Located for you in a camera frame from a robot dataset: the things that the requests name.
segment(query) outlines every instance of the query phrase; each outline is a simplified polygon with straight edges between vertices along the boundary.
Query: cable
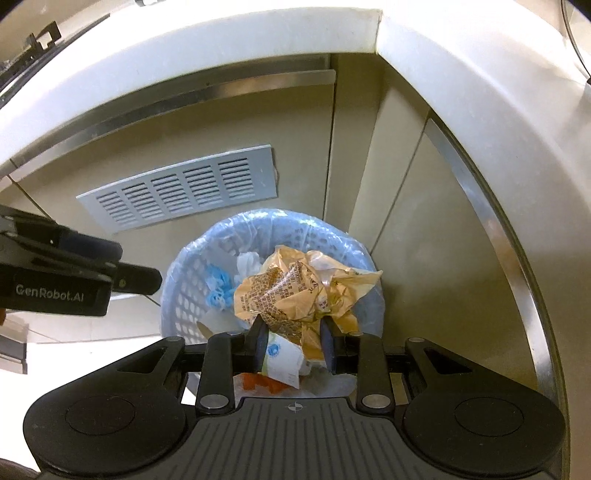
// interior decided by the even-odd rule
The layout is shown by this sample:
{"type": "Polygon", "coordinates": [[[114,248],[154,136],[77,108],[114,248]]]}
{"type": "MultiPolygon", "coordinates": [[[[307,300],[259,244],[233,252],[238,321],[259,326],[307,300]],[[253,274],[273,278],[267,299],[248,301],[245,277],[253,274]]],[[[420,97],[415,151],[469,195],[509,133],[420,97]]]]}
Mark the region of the cable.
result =
{"type": "Polygon", "coordinates": [[[162,305],[160,305],[156,300],[154,300],[152,297],[150,297],[150,295],[144,295],[144,297],[146,297],[149,301],[151,301],[152,303],[154,303],[158,307],[162,308],[162,305]]]}
{"type": "Polygon", "coordinates": [[[587,66],[585,65],[585,62],[583,60],[583,56],[581,55],[581,52],[579,51],[577,43],[574,40],[573,31],[570,29],[570,22],[567,18],[566,3],[564,0],[560,0],[560,10],[562,11],[562,20],[564,21],[564,26],[566,27],[566,34],[569,36],[570,44],[573,46],[574,52],[577,54],[577,57],[579,58],[581,65],[583,66],[583,68],[587,72],[587,75],[589,77],[587,79],[587,83],[591,85],[591,73],[589,73],[587,66]]]}
{"type": "Polygon", "coordinates": [[[47,213],[45,210],[43,210],[43,209],[41,208],[41,205],[39,205],[39,204],[38,204],[38,203],[37,203],[35,200],[33,200],[33,199],[32,199],[32,197],[31,197],[31,196],[30,196],[30,195],[29,195],[29,194],[28,194],[28,193],[25,191],[25,189],[24,189],[24,188],[22,188],[22,187],[19,185],[19,183],[18,183],[17,181],[14,181],[10,175],[6,175],[6,176],[7,176],[7,177],[8,177],[8,179],[9,179],[9,180],[12,182],[12,184],[13,184],[13,185],[14,185],[16,188],[18,188],[18,189],[21,191],[21,193],[22,193],[22,194],[23,194],[25,197],[27,197],[27,199],[29,200],[29,202],[31,202],[31,203],[32,203],[32,204],[33,204],[35,207],[37,207],[37,209],[38,209],[38,210],[39,210],[39,211],[40,211],[40,212],[41,212],[43,215],[45,215],[47,218],[49,218],[49,220],[53,220],[53,218],[51,218],[51,216],[49,215],[49,213],[47,213]]]}

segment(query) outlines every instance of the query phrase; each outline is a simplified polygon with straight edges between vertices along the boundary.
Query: metal bolt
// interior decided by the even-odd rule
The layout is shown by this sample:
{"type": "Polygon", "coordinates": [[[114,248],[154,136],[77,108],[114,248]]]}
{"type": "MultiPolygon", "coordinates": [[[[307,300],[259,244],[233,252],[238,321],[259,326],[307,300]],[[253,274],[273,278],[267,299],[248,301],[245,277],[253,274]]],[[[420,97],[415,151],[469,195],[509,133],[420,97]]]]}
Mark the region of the metal bolt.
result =
{"type": "Polygon", "coordinates": [[[361,403],[367,408],[386,408],[390,405],[390,399],[386,395],[374,393],[364,396],[361,403]]]}
{"type": "Polygon", "coordinates": [[[224,408],[230,401],[224,395],[219,394],[212,394],[212,395],[205,395],[200,400],[201,406],[208,409],[208,410],[217,410],[219,408],[224,408]]]}

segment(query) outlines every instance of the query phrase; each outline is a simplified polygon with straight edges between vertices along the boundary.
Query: trash can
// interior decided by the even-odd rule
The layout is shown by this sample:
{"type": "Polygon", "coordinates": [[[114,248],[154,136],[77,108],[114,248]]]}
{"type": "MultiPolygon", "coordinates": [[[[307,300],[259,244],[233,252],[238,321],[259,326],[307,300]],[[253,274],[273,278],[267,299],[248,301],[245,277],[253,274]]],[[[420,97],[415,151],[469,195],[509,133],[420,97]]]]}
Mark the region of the trash can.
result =
{"type": "MultiPolygon", "coordinates": [[[[216,250],[236,257],[256,252],[264,260],[277,245],[303,252],[319,250],[348,267],[376,270],[361,243],[315,217],[277,209],[239,213],[213,225],[184,247],[171,264],[162,295],[162,336],[181,336],[188,344],[206,341],[196,323],[210,309],[206,269],[214,263],[216,250]]],[[[382,335],[384,311],[380,282],[353,306],[360,329],[378,336],[382,335]]]]}

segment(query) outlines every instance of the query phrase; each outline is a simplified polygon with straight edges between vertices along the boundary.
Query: paper wrapper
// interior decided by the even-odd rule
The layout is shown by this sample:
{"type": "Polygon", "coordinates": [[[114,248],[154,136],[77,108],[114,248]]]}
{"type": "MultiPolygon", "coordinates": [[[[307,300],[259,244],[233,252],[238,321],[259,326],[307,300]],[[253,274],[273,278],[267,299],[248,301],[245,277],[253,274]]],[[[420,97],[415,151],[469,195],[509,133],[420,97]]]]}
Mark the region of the paper wrapper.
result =
{"type": "Polygon", "coordinates": [[[343,333],[358,330],[351,307],[381,274],[347,267],[316,250],[279,245],[261,273],[236,289],[235,314],[250,324],[260,314],[272,332],[301,345],[308,360],[323,360],[320,319],[331,315],[343,333]]]}

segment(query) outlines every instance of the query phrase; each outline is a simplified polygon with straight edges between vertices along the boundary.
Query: air vent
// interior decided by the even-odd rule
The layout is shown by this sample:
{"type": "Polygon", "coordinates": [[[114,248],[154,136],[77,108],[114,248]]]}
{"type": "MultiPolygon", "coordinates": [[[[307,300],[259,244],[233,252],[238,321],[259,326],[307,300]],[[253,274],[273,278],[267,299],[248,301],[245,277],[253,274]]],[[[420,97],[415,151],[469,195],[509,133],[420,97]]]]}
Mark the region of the air vent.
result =
{"type": "Polygon", "coordinates": [[[79,195],[115,233],[191,213],[277,197],[271,146],[188,160],[79,195]]]}

